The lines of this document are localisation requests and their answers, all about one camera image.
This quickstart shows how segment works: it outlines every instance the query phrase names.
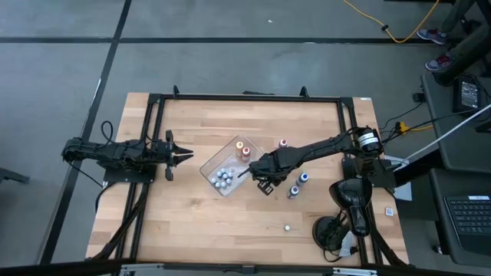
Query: clear plastic bin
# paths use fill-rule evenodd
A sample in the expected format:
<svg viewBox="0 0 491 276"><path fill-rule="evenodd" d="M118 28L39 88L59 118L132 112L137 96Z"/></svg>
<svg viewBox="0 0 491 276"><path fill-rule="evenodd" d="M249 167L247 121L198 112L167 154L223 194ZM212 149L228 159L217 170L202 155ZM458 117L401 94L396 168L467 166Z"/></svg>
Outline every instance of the clear plastic bin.
<svg viewBox="0 0 491 276"><path fill-rule="evenodd" d="M251 150L249 161L245 162L242 157L236 155L236 144L242 142L244 147L248 147ZM208 183L222 196L228 196L235 189L242 185L250 173L245 173L239 176L240 173L249 168L249 163L257 161L261 158L263 152L245 136L237 136L230 143L224 146L215 156L213 156L208 162L205 163L199 172L208 180ZM223 178L219 178L216 173L221 169L225 169L226 173L232 173L232 183L227 184L225 188L216 188L212 183L212 179L217 179L220 183L225 182Z"/></svg>

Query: shoe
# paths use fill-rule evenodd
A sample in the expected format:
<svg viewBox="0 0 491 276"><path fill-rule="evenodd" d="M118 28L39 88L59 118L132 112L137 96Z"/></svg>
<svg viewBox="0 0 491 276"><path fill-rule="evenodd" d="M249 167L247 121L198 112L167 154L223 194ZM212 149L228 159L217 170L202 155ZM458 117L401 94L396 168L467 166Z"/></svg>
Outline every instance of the shoe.
<svg viewBox="0 0 491 276"><path fill-rule="evenodd" d="M431 40L438 45L443 45L447 42L447 34L439 32L437 29L433 30L417 30L417 36L424 40Z"/></svg>
<svg viewBox="0 0 491 276"><path fill-rule="evenodd" d="M451 65L453 59L447 54L442 54L437 57L436 60L428 61L424 67L426 67L430 71L438 71L440 69L444 69L445 67Z"/></svg>

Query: wooden tabletop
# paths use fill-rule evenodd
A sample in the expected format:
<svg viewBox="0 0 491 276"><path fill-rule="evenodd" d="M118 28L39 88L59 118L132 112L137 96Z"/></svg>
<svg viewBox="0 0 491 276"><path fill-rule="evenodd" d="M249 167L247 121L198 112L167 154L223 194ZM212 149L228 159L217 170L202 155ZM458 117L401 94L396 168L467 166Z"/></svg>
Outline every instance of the wooden tabletop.
<svg viewBox="0 0 491 276"><path fill-rule="evenodd" d="M140 137L147 99L148 94L128 94L117 141ZM370 98L354 98L354 110L359 126L377 127ZM280 139L287 139L290 146L304 146L336 136L340 133L336 104L166 100L160 137L165 137L165 130L172 130L176 144L193 150L194 157L174 169L172 182L165 180L164 166L157 170L150 186L138 261L332 265L322 257L311 230L317 218L339 212L328 188L343 178L342 154L305 163L270 196L250 178L230 196L221 196L199 168L237 135L247 136L264 152L273 151ZM288 189L302 170L310 180L296 199L287 199ZM97 254L121 224L128 186L116 184L102 196L88 257ZM379 232L407 261L393 198L383 189L375 189L372 202ZM386 207L394 210L394 216L385 215ZM286 232L285 225L290 225L291 231ZM132 231L124 256L129 255ZM370 239L365 241L369 261L374 262ZM360 256L342 258L335 264L359 265Z"/></svg>

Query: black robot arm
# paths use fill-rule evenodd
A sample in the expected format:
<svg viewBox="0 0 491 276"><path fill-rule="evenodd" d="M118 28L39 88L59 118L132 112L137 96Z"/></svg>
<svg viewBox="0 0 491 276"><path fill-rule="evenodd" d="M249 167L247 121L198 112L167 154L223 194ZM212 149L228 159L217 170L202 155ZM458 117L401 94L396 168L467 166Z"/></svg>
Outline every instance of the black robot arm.
<svg viewBox="0 0 491 276"><path fill-rule="evenodd" d="M258 187L266 195L273 188L286 180L288 174L304 162L312 161L336 153L347 153L355 156L359 173L371 173L372 161L383 152L380 137L370 127L354 127L336 137L299 148L288 146L265 153L258 161L251 162L243 172L250 172L253 180L258 180Z"/></svg>
<svg viewBox="0 0 491 276"><path fill-rule="evenodd" d="M144 173L155 164L167 164L166 179L173 180L170 168L193 157L193 151L178 147L173 142L172 131L166 131L166 141L157 140L148 146L143 140L120 143L91 143L81 138L67 141L61 155L69 163L75 160L93 159L105 169L121 169Z"/></svg>

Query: concrete floor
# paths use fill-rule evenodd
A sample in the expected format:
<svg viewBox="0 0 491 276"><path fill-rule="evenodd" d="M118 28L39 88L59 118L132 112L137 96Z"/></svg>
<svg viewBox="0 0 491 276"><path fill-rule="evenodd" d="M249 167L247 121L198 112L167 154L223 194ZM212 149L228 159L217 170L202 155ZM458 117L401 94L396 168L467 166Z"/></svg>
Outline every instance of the concrete floor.
<svg viewBox="0 0 491 276"><path fill-rule="evenodd" d="M412 31L431 4L352 0L390 24L398 37ZM1 37L113 37L124 0L78 2L4 0ZM439 5L427 22L438 26L449 11ZM470 18L479 19L476 9ZM454 37L463 35L457 27ZM342 0L133 0L124 38L313 37L385 38L380 27ZM0 266L31 265L53 212L68 166L60 151L80 134L109 44L0 44L0 167L31 176L28 185L0 186ZM91 140L102 142L99 125L117 128L128 92L240 94L254 90L310 95L371 97L379 123L414 106L426 61L445 48L433 44L120 44L94 124ZM404 120L427 120L423 105ZM387 145L405 157L434 139L425 131ZM95 163L82 169L101 179ZM99 188L79 176L54 261L84 258ZM417 267L475 274L484 268L454 264L434 254L430 223L401 219L410 262ZM167 274L188 275L189 271ZM202 275L217 275L203 272Z"/></svg>

